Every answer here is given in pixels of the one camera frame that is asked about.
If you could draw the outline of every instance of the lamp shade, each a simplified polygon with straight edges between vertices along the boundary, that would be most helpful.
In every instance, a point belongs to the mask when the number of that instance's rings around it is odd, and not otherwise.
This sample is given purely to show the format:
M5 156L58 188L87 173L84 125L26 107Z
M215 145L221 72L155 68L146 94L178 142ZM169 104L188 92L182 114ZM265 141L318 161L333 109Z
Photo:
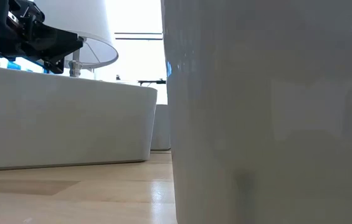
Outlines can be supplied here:
M44 24L78 34L85 39L80 49L83 68L100 68L115 62L118 52L113 47L113 34L106 0L34 0L45 14ZM65 66L72 55L65 58Z

